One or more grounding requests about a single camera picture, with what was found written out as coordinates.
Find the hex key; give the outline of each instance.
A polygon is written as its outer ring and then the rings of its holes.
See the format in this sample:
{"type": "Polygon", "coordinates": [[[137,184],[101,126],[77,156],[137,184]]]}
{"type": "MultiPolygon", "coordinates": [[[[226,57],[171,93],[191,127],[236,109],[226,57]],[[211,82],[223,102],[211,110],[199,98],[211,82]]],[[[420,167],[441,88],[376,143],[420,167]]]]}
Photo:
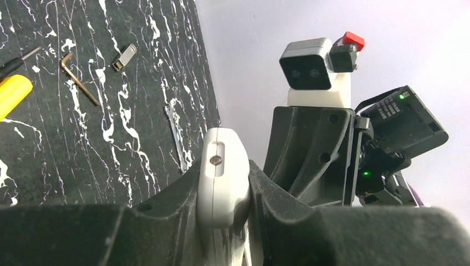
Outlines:
{"type": "Polygon", "coordinates": [[[90,99],[91,102],[93,102],[93,104],[95,106],[100,106],[100,103],[97,101],[97,99],[93,96],[93,94],[90,93],[89,90],[87,90],[85,88],[85,85],[83,85],[83,83],[80,82],[80,80],[78,80],[75,75],[72,73],[72,71],[70,71],[70,69],[67,67],[67,65],[65,65],[65,63],[67,63],[67,61],[72,58],[73,54],[72,53],[68,53],[61,61],[60,61],[60,67],[67,73],[67,75],[69,75],[69,77],[72,79],[73,82],[76,83],[76,85],[83,91],[83,93],[88,97],[88,99],[90,99]]]}

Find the black plastic housing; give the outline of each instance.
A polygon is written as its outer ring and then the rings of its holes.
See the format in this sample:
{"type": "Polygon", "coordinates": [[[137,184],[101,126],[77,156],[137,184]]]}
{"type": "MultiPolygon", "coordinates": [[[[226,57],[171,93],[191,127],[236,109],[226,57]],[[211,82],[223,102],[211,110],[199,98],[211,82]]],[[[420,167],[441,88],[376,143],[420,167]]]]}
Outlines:
{"type": "Polygon", "coordinates": [[[353,72],[357,59],[357,47],[353,44],[333,46],[330,50],[330,59],[334,72],[353,72]]]}
{"type": "Polygon", "coordinates": [[[281,58],[279,63],[289,86],[294,90],[331,88],[325,59],[319,55],[281,58]]]}
{"type": "Polygon", "coordinates": [[[200,161],[130,209],[116,205],[0,209],[1,265],[204,265],[196,223],[200,161]]]}
{"type": "Polygon", "coordinates": [[[276,107],[264,172],[310,206],[354,199],[361,130],[350,109],[276,107]]]}
{"type": "Polygon", "coordinates": [[[310,207],[251,162],[253,265],[470,265],[467,232],[436,208],[310,207]]]}
{"type": "Polygon", "coordinates": [[[449,139],[441,124],[409,86],[401,87],[372,105],[361,116],[368,117],[374,126],[372,144],[387,154],[400,152],[414,158],[449,139]]]}

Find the black plastic bracket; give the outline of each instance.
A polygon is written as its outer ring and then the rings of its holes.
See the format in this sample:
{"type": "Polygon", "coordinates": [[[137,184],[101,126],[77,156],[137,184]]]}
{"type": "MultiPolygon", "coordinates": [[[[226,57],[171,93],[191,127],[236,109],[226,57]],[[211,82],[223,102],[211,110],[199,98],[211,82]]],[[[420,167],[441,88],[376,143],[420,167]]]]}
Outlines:
{"type": "Polygon", "coordinates": [[[276,107],[264,172],[310,206],[351,204],[362,136],[355,125],[350,109],[276,107]]]}
{"type": "Polygon", "coordinates": [[[309,207],[250,165],[253,265],[470,265],[468,234],[436,208],[309,207]]]}
{"type": "Polygon", "coordinates": [[[0,209],[1,265],[204,265],[196,222],[200,161],[130,209],[116,205],[0,209]]]}

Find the screw hole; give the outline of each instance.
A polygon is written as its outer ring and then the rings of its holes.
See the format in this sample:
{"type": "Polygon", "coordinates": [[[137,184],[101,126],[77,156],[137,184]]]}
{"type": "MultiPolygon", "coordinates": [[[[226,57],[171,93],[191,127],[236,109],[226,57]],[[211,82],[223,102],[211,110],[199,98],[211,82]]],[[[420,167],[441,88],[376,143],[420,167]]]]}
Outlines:
{"type": "Polygon", "coordinates": [[[338,120],[339,120],[339,116],[337,114],[330,115],[330,123],[334,124],[338,122],[338,120]]]}
{"type": "Polygon", "coordinates": [[[139,212],[146,212],[146,211],[149,211],[152,209],[152,205],[148,204],[148,203],[141,203],[139,205],[136,206],[136,209],[139,211],[139,212]]]}
{"type": "Polygon", "coordinates": [[[320,155],[319,160],[320,160],[321,163],[327,163],[331,160],[331,156],[329,154],[327,154],[326,152],[323,152],[320,155]]]}

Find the grey camera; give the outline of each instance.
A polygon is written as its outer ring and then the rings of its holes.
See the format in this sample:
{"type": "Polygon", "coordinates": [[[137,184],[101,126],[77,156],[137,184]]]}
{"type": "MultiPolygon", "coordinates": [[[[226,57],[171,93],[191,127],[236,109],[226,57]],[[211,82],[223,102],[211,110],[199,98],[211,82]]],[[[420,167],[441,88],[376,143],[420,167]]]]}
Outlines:
{"type": "Polygon", "coordinates": [[[329,52],[333,44],[327,38],[289,43],[279,64],[294,90],[329,90],[336,77],[329,52]]]}

